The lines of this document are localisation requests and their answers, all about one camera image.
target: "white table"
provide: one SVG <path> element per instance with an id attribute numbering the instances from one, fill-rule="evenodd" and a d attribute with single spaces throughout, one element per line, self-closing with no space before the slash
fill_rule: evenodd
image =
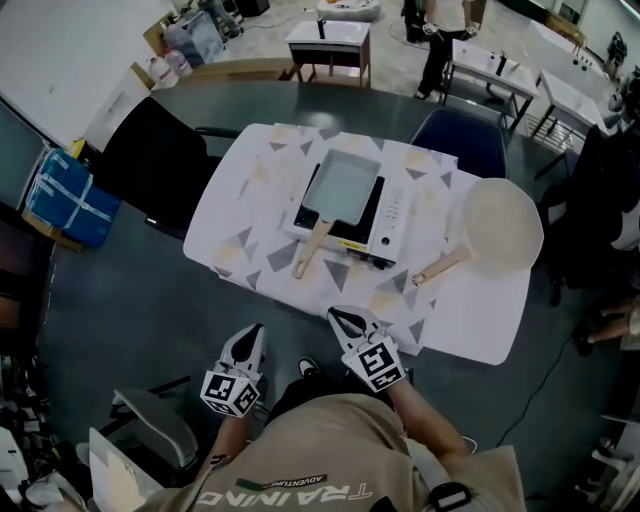
<path id="1" fill-rule="evenodd" d="M 316 76 L 316 64 L 329 66 L 329 76 L 333 76 L 334 66 L 359 68 L 358 84 L 363 85 L 363 75 L 367 71 L 366 85 L 371 87 L 371 44 L 369 23 L 356 21 L 327 21 L 323 24 L 324 39 L 320 37 L 318 23 L 301 21 L 285 39 L 295 63 L 295 71 L 301 82 L 300 68 L 305 64 L 313 66 L 309 77 Z"/>
<path id="2" fill-rule="evenodd" d="M 378 159 L 398 179 L 413 180 L 408 231 L 390 269 L 321 247 L 297 280 L 291 268 L 304 244 L 281 230 L 283 213 L 329 148 Z M 325 317 L 335 305 L 367 308 L 409 354 L 429 347 L 500 364 L 520 324 L 528 270 L 495 275 L 465 263 L 420 288 L 411 283 L 416 271 L 451 251 L 460 237 L 460 205 L 479 178 L 457 170 L 456 162 L 390 140 L 250 125 L 211 177 L 184 253 L 222 279 L 313 315 Z"/>
<path id="3" fill-rule="evenodd" d="M 549 117 L 566 124 L 572 131 L 586 136 L 593 125 L 597 125 L 603 133 L 608 133 L 598 106 L 589 96 L 546 70 L 540 72 L 537 84 L 542 83 L 550 106 L 533 130 L 535 137 Z"/>
<path id="4" fill-rule="evenodd" d="M 533 20 L 524 36 L 523 52 L 535 60 L 538 69 L 548 71 L 596 103 L 613 92 L 609 78 L 586 50 Z"/>
<path id="5" fill-rule="evenodd" d="M 93 499 L 101 512 L 133 512 L 163 487 L 95 429 L 89 429 Z"/>
<path id="6" fill-rule="evenodd" d="M 497 75 L 499 64 L 499 54 L 494 54 L 473 44 L 453 40 L 453 51 L 451 53 L 450 69 L 448 72 L 449 79 L 446 83 L 445 91 L 441 96 L 442 104 L 444 105 L 446 103 L 447 97 L 450 94 L 453 96 L 460 95 L 465 99 L 476 99 L 475 97 L 469 97 L 473 84 L 466 85 L 460 93 L 455 91 L 454 85 L 458 87 L 462 86 L 462 83 L 454 83 L 454 75 L 456 73 L 482 80 L 488 84 L 505 89 L 510 93 L 509 97 L 504 98 L 504 107 L 506 108 L 500 109 L 497 105 L 489 103 L 482 104 L 485 107 L 498 110 L 505 115 L 513 117 L 514 121 L 510 129 L 515 130 L 533 99 L 538 97 L 538 88 L 536 87 L 534 75 L 529 68 L 515 61 L 507 60 L 501 74 Z M 484 100 L 489 98 L 484 91 L 482 91 L 481 94 Z M 516 96 L 524 99 L 524 104 L 520 108 L 518 108 Z"/>

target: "chair backrest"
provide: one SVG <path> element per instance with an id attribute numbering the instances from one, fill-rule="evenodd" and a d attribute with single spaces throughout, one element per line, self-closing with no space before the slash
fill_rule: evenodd
<path id="1" fill-rule="evenodd" d="M 411 144 L 458 157 L 458 169 L 481 178 L 506 178 L 507 159 L 500 128 L 480 117 L 452 110 L 434 110 Z"/>
<path id="2" fill-rule="evenodd" d="M 186 228 L 214 167 L 205 141 L 145 98 L 89 169 L 94 183 L 172 228 Z"/>
<path id="3" fill-rule="evenodd" d="M 592 242 L 611 243 L 621 234 L 623 213 L 635 211 L 639 202 L 640 171 L 624 134 L 605 137 L 594 126 L 567 187 L 572 225 Z"/>
<path id="4" fill-rule="evenodd" d="M 166 400 L 142 389 L 115 389 L 114 393 L 142 422 L 173 446 L 181 468 L 195 460 L 196 437 Z"/>

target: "white tablecloth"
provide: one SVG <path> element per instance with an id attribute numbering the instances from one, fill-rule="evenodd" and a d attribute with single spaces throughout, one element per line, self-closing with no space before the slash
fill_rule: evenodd
<path id="1" fill-rule="evenodd" d="M 304 242 L 282 228 L 286 207 L 327 148 L 392 166 L 414 187 L 396 265 L 384 271 L 320 248 L 304 277 L 292 264 Z M 522 316 L 529 271 L 490 275 L 465 263 L 420 288 L 411 276 L 452 250 L 459 212 L 477 177 L 456 159 L 390 140 L 286 125 L 251 125 L 225 155 L 191 222 L 184 252 L 223 279 L 314 315 L 329 307 L 371 310 L 401 350 L 430 347 L 489 364 L 507 357 Z"/>

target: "black pants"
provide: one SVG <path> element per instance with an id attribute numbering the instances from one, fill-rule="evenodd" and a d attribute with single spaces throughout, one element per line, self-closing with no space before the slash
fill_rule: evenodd
<path id="1" fill-rule="evenodd" d="M 314 398 L 319 398 L 321 396 L 339 395 L 342 393 L 359 393 L 361 395 L 372 396 L 373 398 L 381 400 L 393 409 L 393 402 L 391 402 L 389 395 L 387 395 L 385 391 L 374 393 L 364 382 L 351 372 L 347 373 L 340 382 L 332 380 L 326 375 L 319 373 L 289 384 L 284 395 L 282 395 L 282 398 L 280 398 L 276 405 L 273 406 L 273 409 L 271 409 L 267 425 L 278 416 L 290 411 L 291 409 L 295 409 L 309 400 L 313 400 Z"/>
<path id="2" fill-rule="evenodd" d="M 447 61 L 451 58 L 452 41 L 454 39 L 461 39 L 465 35 L 465 30 L 458 30 L 456 32 L 444 32 L 440 31 L 442 39 L 435 36 L 430 44 L 429 58 L 424 65 L 422 71 L 422 81 L 418 87 L 425 96 L 429 96 L 431 91 L 438 87 L 442 83 L 442 73 L 444 67 L 447 65 Z"/>

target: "pan handle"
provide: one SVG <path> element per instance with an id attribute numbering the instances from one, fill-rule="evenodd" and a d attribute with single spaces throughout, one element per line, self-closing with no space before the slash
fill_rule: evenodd
<path id="1" fill-rule="evenodd" d="M 445 270 L 450 269 L 456 263 L 468 260 L 469 258 L 471 258 L 471 251 L 469 251 L 469 248 L 464 244 L 458 244 L 456 245 L 453 252 L 440 258 L 438 261 L 432 263 L 421 272 L 418 272 L 411 278 L 411 280 L 416 286 L 423 285 L 430 279 L 433 279 L 437 275 L 442 274 Z"/>
<path id="2" fill-rule="evenodd" d="M 296 279 L 302 279 L 305 270 L 307 270 L 309 263 L 311 263 L 311 258 L 313 258 L 313 255 L 316 253 L 318 247 L 320 247 L 324 237 L 329 234 L 329 231 L 331 231 L 334 224 L 335 221 L 333 220 L 326 221 L 318 219 L 318 222 L 316 222 L 316 225 L 313 227 L 313 231 L 311 232 L 311 238 L 309 238 L 307 245 L 293 267 L 293 277 Z"/>

